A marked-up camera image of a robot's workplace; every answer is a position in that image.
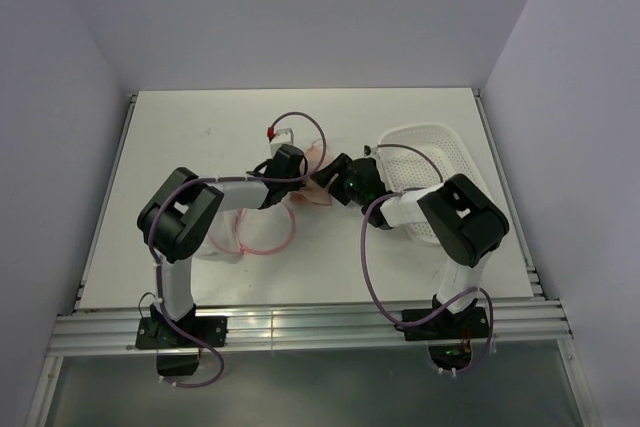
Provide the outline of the white mesh laundry bag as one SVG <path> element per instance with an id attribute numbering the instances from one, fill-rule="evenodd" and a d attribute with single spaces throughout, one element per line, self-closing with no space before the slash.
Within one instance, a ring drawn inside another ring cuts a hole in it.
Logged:
<path id="1" fill-rule="evenodd" d="M 295 215 L 286 204 L 225 211 L 215 217 L 195 257 L 235 263 L 248 255 L 270 256 L 286 249 L 295 232 Z"/>

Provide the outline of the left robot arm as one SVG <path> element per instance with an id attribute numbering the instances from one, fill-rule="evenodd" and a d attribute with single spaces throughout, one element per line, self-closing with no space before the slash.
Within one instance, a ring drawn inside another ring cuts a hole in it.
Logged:
<path id="1" fill-rule="evenodd" d="M 158 332 L 170 345 L 183 346 L 194 336 L 191 258 L 216 215 L 276 205 L 302 187 L 308 166 L 301 149 L 285 144 L 245 177 L 203 178 L 179 167 L 148 201 L 137 227 L 155 262 L 156 309 L 164 316 Z"/>

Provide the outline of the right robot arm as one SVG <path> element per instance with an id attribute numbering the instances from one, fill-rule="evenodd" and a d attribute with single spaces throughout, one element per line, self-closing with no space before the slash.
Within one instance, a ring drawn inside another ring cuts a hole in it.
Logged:
<path id="1" fill-rule="evenodd" d="M 364 215 L 360 259 L 366 288 L 374 304 L 394 321 L 377 296 L 366 258 L 367 228 L 390 230 L 425 223 L 435 234 L 447 259 L 442 282 L 433 298 L 435 330 L 452 337 L 468 321 L 477 304 L 484 267 L 509 233 L 503 212 L 464 174 L 455 174 L 428 188 L 388 190 L 372 158 L 352 159 L 342 154 L 311 179 L 343 205 L 351 202 Z"/>

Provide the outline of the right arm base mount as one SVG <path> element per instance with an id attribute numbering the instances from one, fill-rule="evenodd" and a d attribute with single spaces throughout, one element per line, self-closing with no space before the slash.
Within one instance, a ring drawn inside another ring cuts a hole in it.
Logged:
<path id="1" fill-rule="evenodd" d="M 395 329 L 407 342 L 438 342 L 429 345 L 429 357 L 439 375 L 456 377 L 477 365 L 493 349 L 493 307 L 485 309 L 473 299 L 459 313 L 444 310 L 434 319 L 420 326 Z"/>

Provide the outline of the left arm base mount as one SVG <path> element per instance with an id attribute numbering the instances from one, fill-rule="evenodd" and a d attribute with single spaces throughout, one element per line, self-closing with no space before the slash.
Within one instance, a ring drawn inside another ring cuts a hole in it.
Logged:
<path id="1" fill-rule="evenodd" d="M 228 318 L 225 316 L 198 316 L 193 307 L 182 319 L 174 324 L 176 331 L 165 319 L 161 311 L 152 304 L 150 313 L 143 316 L 138 325 L 135 340 L 136 350 L 158 351 L 156 370 L 165 378 L 179 378 L 193 375 L 199 367 L 200 354 L 170 354 L 169 350 L 223 347 L 226 341 Z"/>

